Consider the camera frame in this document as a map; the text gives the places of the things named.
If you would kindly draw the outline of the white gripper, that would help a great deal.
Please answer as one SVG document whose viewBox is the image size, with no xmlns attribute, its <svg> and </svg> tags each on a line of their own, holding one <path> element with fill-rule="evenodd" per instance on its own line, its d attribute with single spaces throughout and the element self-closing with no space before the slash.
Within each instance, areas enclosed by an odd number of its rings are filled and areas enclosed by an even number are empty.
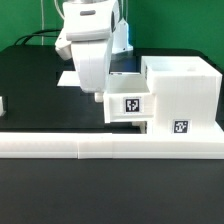
<svg viewBox="0 0 224 224">
<path fill-rule="evenodd" d="M 109 74 L 113 38 L 73 42 L 72 58 L 84 92 L 103 92 Z"/>
</svg>

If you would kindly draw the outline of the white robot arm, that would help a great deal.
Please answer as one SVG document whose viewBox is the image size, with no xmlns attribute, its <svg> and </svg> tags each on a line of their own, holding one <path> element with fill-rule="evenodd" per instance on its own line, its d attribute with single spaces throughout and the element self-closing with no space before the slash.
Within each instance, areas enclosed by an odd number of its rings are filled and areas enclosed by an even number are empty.
<svg viewBox="0 0 224 224">
<path fill-rule="evenodd" d="M 103 92 L 111 56 L 133 49 L 119 0 L 69 0 L 63 3 L 63 12 L 80 87 L 84 92 Z"/>
</svg>

